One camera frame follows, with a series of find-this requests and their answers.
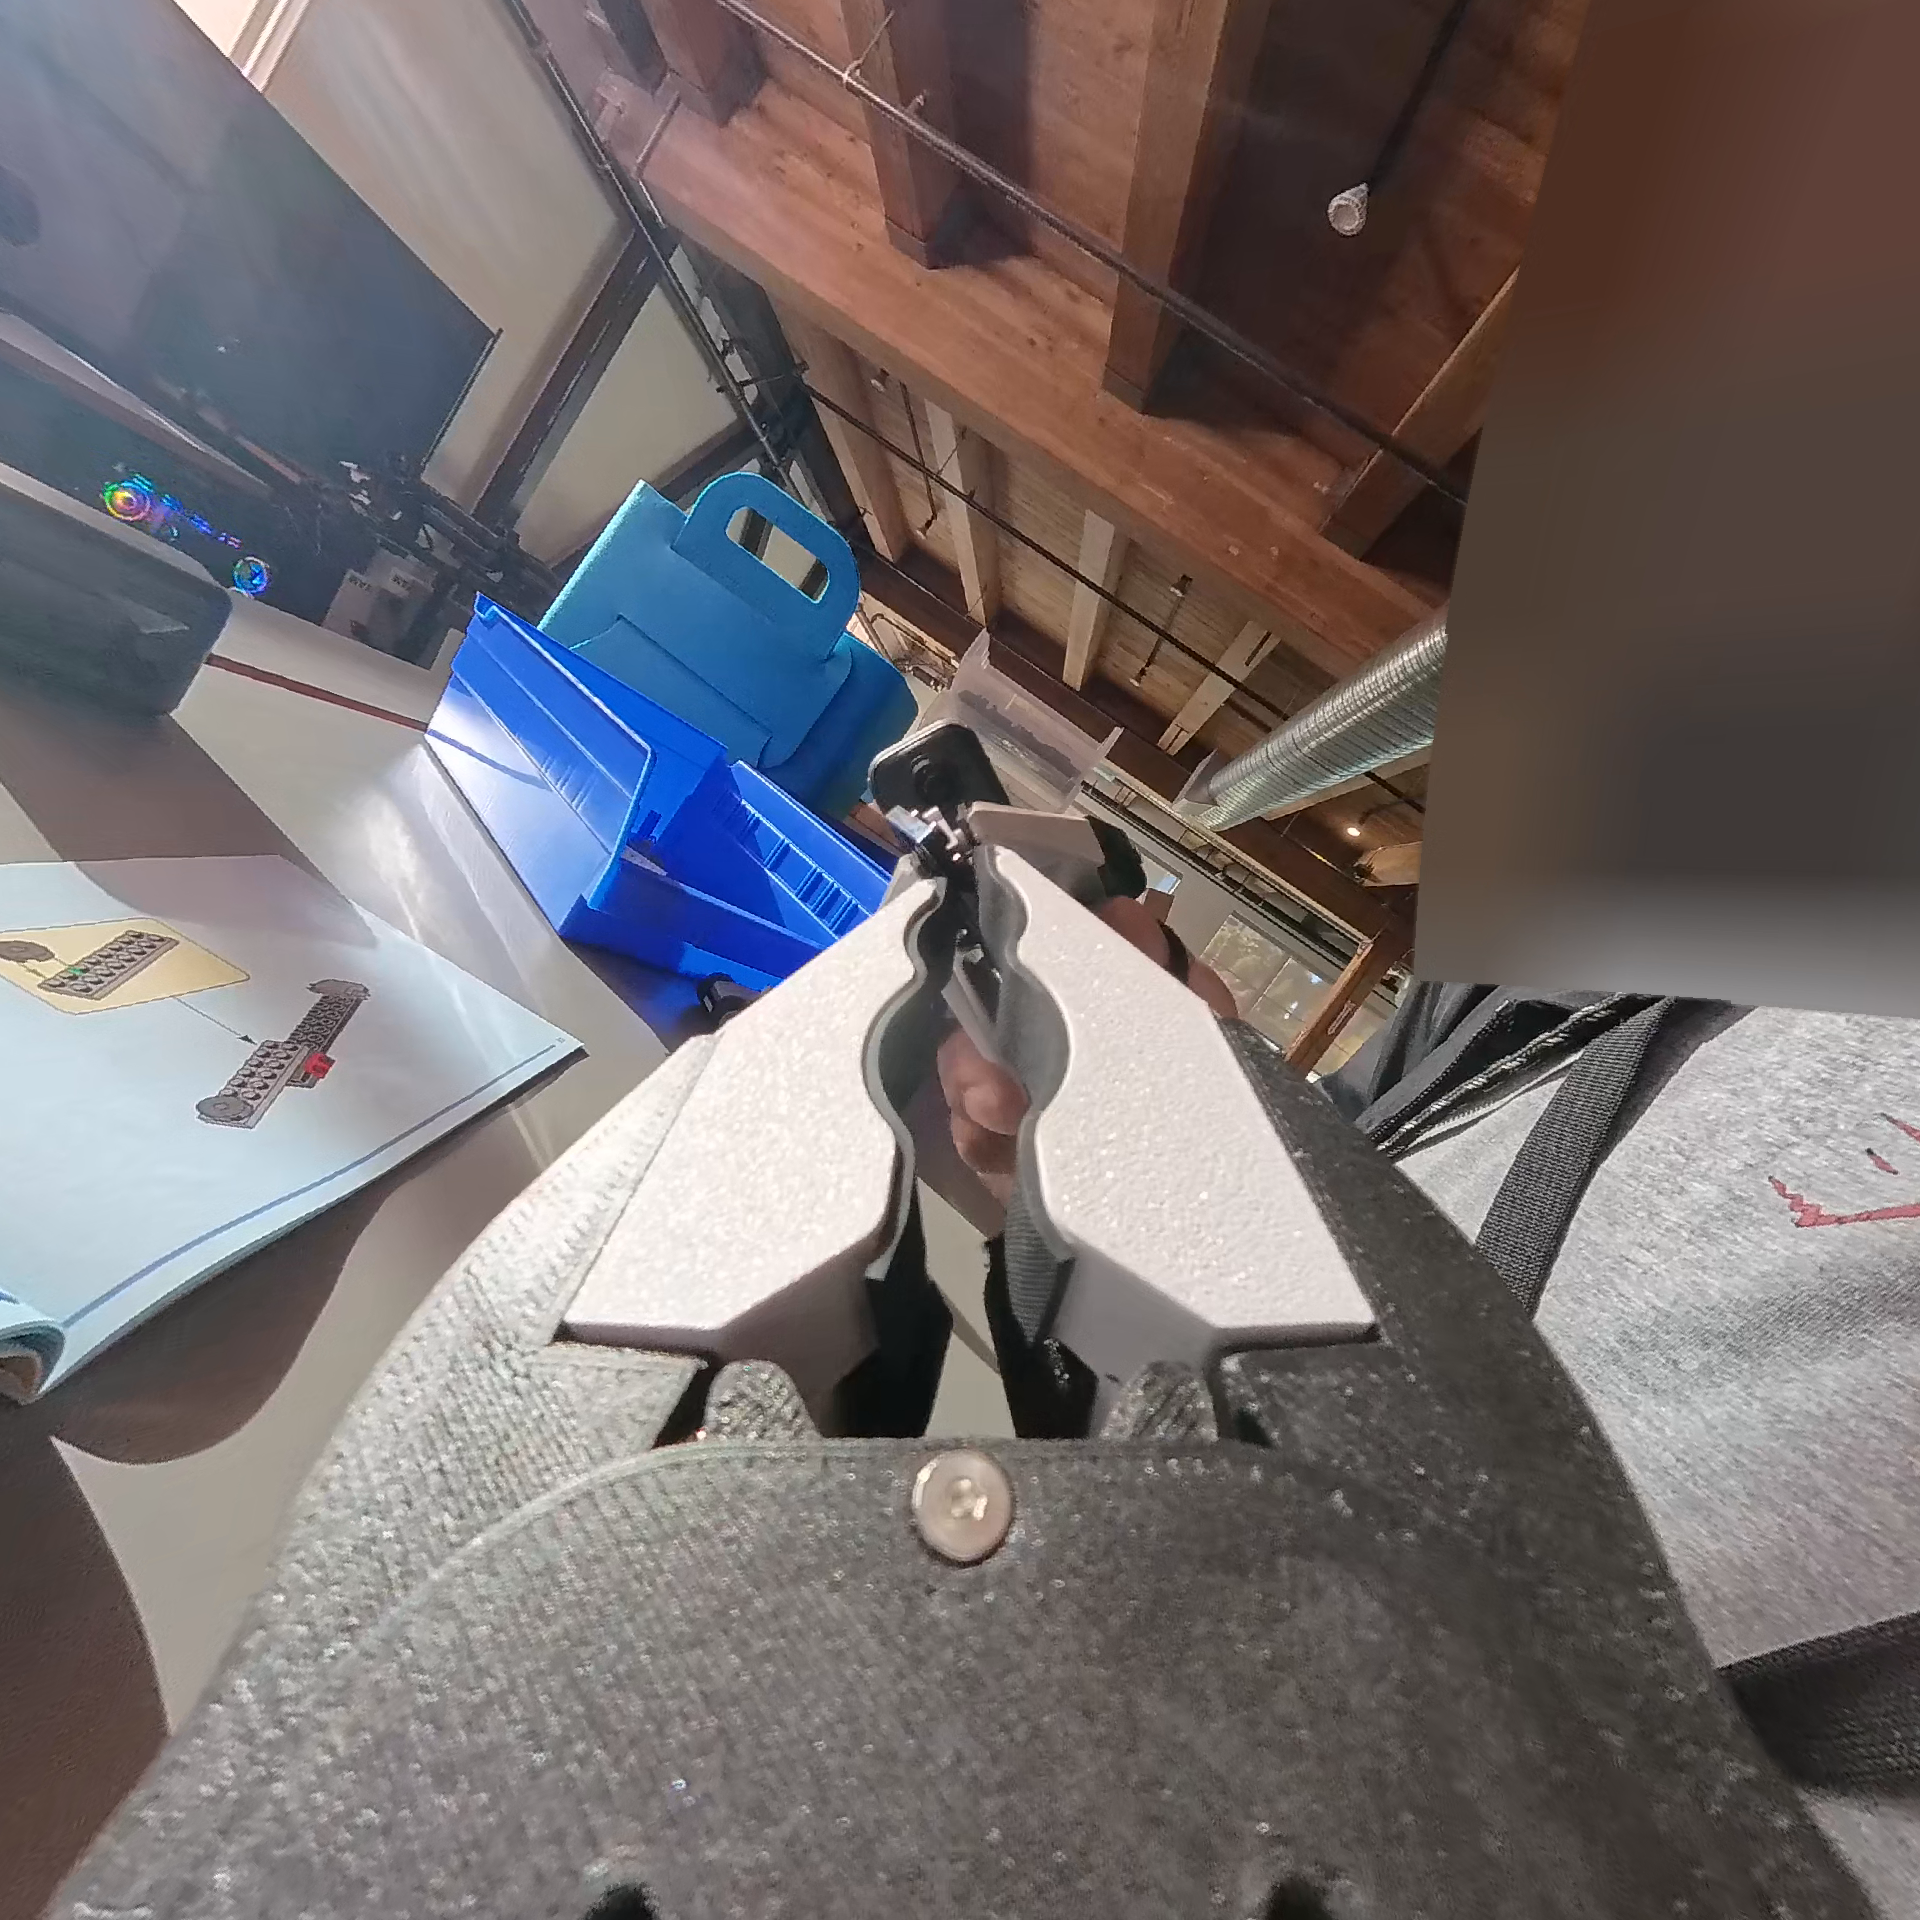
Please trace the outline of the blue plastic bin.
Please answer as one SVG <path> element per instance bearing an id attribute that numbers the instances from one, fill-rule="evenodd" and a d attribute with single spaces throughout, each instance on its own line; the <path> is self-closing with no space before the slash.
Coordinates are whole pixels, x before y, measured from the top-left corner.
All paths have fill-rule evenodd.
<path id="1" fill-rule="evenodd" d="M 891 870 L 704 731 L 478 596 L 425 731 L 566 942 L 768 990 Z"/>

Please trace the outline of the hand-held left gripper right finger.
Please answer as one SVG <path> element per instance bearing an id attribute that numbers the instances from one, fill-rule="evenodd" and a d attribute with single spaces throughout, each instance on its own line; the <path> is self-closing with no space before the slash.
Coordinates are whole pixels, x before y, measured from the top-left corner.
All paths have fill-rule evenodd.
<path id="1" fill-rule="evenodd" d="M 1014 1431 L 1090 1435 L 1154 1365 L 1373 1340 L 1231 1030 L 1019 854 L 975 854 L 975 896 L 985 959 L 1039 1002 L 998 1242 Z"/>

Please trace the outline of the light blue instruction booklet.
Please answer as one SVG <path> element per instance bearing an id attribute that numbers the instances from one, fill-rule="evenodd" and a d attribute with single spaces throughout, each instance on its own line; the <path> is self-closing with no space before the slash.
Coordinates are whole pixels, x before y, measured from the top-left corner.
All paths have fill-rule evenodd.
<path id="1" fill-rule="evenodd" d="M 9 862 L 1 947 L 11 1403 L 582 1054 L 277 854 Z"/>

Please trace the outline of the person's right hand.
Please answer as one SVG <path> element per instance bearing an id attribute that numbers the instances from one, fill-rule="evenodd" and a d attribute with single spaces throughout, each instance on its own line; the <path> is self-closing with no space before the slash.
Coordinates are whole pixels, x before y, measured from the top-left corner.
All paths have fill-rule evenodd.
<path id="1" fill-rule="evenodd" d="M 1237 1018 L 1227 982 L 1205 959 L 1192 957 L 1141 900 L 1107 899 L 1096 917 L 1155 966 L 1182 980 L 1213 1018 Z M 934 1070 L 957 1158 L 978 1176 L 994 1207 L 1003 1210 L 1014 1189 L 1026 1095 L 1017 1079 L 990 1061 L 961 1027 L 943 1036 Z"/>

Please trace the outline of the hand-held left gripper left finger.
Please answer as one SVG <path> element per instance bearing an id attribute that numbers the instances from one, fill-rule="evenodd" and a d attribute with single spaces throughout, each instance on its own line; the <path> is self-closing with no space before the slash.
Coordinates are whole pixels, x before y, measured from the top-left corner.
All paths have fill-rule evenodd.
<path id="1" fill-rule="evenodd" d="M 942 1294 L 907 1114 L 942 1027 L 939 932 L 942 885 L 911 879 L 691 1050 L 566 1336 L 765 1359 L 829 1432 L 925 1431 Z"/>

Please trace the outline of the person's right forearm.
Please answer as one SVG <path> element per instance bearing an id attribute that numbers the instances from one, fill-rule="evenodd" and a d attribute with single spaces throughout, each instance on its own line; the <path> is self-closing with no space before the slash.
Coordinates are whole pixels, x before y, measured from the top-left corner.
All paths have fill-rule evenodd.
<path id="1" fill-rule="evenodd" d="M 1342 1068 L 1314 1084 L 1359 1135 L 1393 1162 L 1662 1005 L 1645 995 L 1536 997 L 1414 980 L 1398 1011 Z"/>

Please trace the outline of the person's grey sweatshirt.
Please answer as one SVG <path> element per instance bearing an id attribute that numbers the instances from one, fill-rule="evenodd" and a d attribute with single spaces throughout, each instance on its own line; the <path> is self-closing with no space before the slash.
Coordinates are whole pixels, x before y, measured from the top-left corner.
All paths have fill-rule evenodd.
<path id="1" fill-rule="evenodd" d="M 1510 1242 L 1552 1100 L 1605 1070 L 1536 1326 L 1702 1648 L 1733 1678 L 1915 1622 L 1915 1019 L 1664 1002 L 1392 1162 Z"/>

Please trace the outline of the long black brick beam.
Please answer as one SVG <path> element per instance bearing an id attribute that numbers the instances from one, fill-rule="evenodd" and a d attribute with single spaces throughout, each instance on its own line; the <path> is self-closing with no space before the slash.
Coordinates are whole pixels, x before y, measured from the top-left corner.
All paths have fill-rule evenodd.
<path id="1" fill-rule="evenodd" d="M 975 876 L 963 862 L 929 885 L 934 900 L 913 928 L 913 952 L 927 990 L 943 992 L 954 972 L 967 973 L 985 962 Z"/>

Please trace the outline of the light blue handled case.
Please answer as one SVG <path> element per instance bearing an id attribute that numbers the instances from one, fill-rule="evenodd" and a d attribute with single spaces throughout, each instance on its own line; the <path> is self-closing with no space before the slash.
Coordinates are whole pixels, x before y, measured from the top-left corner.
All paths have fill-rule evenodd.
<path id="1" fill-rule="evenodd" d="M 919 718 L 904 675 L 851 632 L 856 599 L 848 539 L 731 470 L 686 511 L 635 487 L 537 626 L 839 820 Z"/>

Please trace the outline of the clear plastic storage box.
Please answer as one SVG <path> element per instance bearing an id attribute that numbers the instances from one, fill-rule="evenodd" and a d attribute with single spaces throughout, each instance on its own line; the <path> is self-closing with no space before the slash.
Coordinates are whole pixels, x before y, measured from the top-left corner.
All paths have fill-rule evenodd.
<path id="1" fill-rule="evenodd" d="M 919 720 L 971 730 L 1010 802 L 1026 810 L 1072 810 L 1122 741 L 1117 723 L 985 628 Z"/>

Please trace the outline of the grey desk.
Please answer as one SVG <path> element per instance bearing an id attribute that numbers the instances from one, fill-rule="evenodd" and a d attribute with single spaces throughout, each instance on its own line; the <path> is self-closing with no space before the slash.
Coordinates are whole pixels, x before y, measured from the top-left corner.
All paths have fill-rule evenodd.
<path id="1" fill-rule="evenodd" d="M 331 1428 L 466 1244 L 659 1058 L 691 988 L 566 949 L 423 742 L 429 669 L 235 610 L 175 716 L 5 695 L 7 858 L 281 854 L 585 1056 L 5 1407 L 5 1678 L 138 1768 L 223 1656 Z"/>

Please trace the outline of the silver flexible duct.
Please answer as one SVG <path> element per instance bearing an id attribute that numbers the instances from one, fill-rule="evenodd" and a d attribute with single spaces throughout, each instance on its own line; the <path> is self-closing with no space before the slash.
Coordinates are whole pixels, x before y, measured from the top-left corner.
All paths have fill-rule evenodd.
<path id="1" fill-rule="evenodd" d="M 1433 747 L 1448 613 L 1448 606 L 1433 610 L 1253 750 L 1205 762 L 1174 810 L 1198 828 L 1227 831 L 1289 815 L 1423 762 Z"/>

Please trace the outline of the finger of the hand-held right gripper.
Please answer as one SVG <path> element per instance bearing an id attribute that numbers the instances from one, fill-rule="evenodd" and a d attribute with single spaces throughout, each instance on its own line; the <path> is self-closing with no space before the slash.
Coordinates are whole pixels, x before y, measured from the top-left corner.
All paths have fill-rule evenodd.
<path id="1" fill-rule="evenodd" d="M 950 1018 L 979 1056 L 1030 1085 L 1039 1070 L 1039 1002 L 1034 984 L 1011 964 L 952 959 L 943 990 Z"/>
<path id="2" fill-rule="evenodd" d="M 1088 815 L 1006 802 L 974 802 L 963 812 L 974 847 L 1019 854 L 1080 906 L 1105 900 L 1103 846 Z"/>

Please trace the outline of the computer case RGB fans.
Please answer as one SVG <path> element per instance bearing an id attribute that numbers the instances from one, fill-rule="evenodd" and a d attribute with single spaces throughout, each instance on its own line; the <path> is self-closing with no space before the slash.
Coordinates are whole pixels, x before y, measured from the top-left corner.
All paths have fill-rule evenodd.
<path id="1" fill-rule="evenodd" d="M 110 519 L 185 554 L 216 582 L 248 599 L 266 599 L 277 584 L 277 570 L 262 541 L 223 519 L 197 511 L 142 470 L 112 468 L 97 487 L 97 506 Z"/>

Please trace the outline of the dark box-shaped device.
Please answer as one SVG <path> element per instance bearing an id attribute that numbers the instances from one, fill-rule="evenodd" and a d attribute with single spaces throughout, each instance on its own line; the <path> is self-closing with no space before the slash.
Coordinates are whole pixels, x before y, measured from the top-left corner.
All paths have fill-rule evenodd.
<path id="1" fill-rule="evenodd" d="M 1 468 L 1 663 L 83 703 L 170 716 L 233 594 L 170 547 Z"/>

